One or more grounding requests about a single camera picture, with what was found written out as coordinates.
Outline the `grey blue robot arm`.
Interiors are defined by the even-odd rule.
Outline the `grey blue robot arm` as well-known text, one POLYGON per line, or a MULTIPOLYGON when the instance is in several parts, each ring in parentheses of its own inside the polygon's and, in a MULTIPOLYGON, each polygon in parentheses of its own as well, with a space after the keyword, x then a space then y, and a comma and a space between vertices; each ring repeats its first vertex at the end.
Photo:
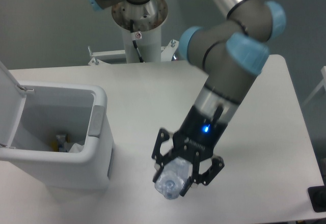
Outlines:
MULTIPOLYGON (((178 44, 180 56, 208 78, 178 131, 161 128, 152 158, 155 188, 166 199, 208 185, 224 167, 213 150, 244 100, 268 56, 266 42, 286 26, 283 8, 260 0, 214 0, 226 21, 210 29, 191 27, 178 44)), ((89 0, 95 10, 111 8, 126 34, 129 63, 160 61, 161 39, 145 34, 158 29, 168 10, 164 0, 89 0)))

